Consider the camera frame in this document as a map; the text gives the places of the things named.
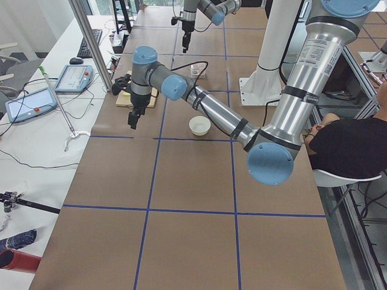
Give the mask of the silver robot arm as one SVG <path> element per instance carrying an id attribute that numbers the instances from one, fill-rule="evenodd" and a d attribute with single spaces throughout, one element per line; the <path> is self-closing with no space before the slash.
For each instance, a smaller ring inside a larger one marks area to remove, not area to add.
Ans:
<path id="1" fill-rule="evenodd" d="M 291 40 L 302 1 L 271 1 L 268 24 L 256 70 L 241 78 L 244 106 L 276 103 L 269 124 L 254 127 L 220 103 L 194 80 L 166 68 L 149 46 L 135 48 L 129 87 L 133 109 L 128 123 L 135 128 L 149 104 L 151 91 L 170 100 L 185 100 L 248 153 L 247 168 L 262 184 L 277 185 L 293 171 L 301 148 L 301 130 L 319 101 L 346 45 L 354 42 L 377 1 L 313 1 L 305 23 L 306 38 L 285 86 L 280 83 L 282 58 Z"/>
<path id="2" fill-rule="evenodd" d="M 182 22 L 182 30 L 184 31 L 182 39 L 183 53 L 187 53 L 189 50 L 191 34 L 195 29 L 197 10 L 202 12 L 211 24 L 218 26 L 228 14 L 237 12 L 241 3 L 237 0 L 228 0 L 220 4 L 214 4 L 210 0 L 184 1 L 183 11 L 178 17 L 178 20 Z"/>

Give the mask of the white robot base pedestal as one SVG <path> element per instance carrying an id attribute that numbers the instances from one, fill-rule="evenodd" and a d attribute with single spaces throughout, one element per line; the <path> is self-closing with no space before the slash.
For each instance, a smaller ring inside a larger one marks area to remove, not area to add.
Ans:
<path id="1" fill-rule="evenodd" d="M 243 106 L 264 106 L 281 98 L 281 61 L 302 6 L 302 1 L 272 2 L 256 70 L 239 80 Z"/>

